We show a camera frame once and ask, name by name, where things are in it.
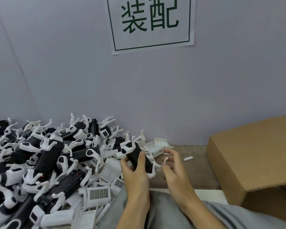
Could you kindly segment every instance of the white paper sign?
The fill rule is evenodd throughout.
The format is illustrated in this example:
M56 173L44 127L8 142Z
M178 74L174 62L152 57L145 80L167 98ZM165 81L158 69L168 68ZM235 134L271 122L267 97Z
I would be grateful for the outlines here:
M104 0L112 54L194 44L196 0Z

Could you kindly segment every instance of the green border frame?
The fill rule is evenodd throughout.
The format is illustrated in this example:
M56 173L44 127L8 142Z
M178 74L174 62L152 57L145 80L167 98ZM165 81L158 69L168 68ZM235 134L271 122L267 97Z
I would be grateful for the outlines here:
M191 31L191 1L192 0L190 0L190 16L189 16L189 22L188 22L188 40L187 41L171 42L171 43L164 43L164 44L158 44L158 45L143 46L143 47L133 47L133 48L126 48L126 49L119 49L119 50L117 50L116 49L116 43L114 41L114 35L113 35L113 29L112 29L112 23L111 23L111 16L110 16L110 10L109 10L109 2L107 0L109 19L110 19L110 26L111 26L111 32L112 32L112 38L113 38L113 44L114 44L114 50L115 51L123 51L123 50L131 50L131 49L138 49L138 48L145 48L145 47L163 46L163 45L170 45L170 44L176 44L176 43L189 42L190 41L190 31Z

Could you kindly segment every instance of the toy assembly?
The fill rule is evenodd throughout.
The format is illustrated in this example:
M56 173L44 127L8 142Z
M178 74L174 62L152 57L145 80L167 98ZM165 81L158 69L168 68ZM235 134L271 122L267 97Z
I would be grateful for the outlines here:
M145 152L149 179L160 169L154 158L172 148L165 139L145 143L129 132L118 136L113 117L98 122L83 115L69 127L52 120L17 123L0 120L0 228L96 229L124 186L120 160L137 167Z

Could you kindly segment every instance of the gray wall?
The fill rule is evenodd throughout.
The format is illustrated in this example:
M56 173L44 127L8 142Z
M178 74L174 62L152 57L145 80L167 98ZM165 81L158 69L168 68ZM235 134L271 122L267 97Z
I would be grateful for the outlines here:
M10 117L19 126L41 116L0 25L0 120Z
M197 0L195 45L111 55L102 0L0 0L43 119L114 115L171 144L286 114L286 0Z

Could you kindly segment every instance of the brown cardboard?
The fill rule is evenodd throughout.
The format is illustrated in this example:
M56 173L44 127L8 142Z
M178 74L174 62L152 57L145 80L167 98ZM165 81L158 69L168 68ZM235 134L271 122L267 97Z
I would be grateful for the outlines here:
M286 221L286 115L213 134L206 153L229 204Z

